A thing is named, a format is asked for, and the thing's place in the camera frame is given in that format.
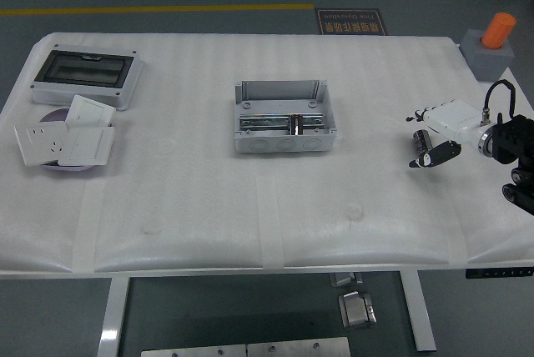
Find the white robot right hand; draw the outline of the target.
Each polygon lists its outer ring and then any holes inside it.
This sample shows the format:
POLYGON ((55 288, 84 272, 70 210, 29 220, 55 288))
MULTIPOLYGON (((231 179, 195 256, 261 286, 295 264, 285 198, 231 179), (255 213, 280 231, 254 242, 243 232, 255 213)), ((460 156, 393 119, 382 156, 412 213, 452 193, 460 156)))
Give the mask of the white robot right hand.
POLYGON ((407 122, 424 122, 428 129, 446 138, 439 145, 432 145, 429 132, 421 129, 413 133, 416 159, 411 168, 433 168, 461 153, 463 146, 471 146, 480 154, 492 156, 492 123, 481 123, 483 113, 469 103, 454 100, 437 107, 415 111, 407 122))

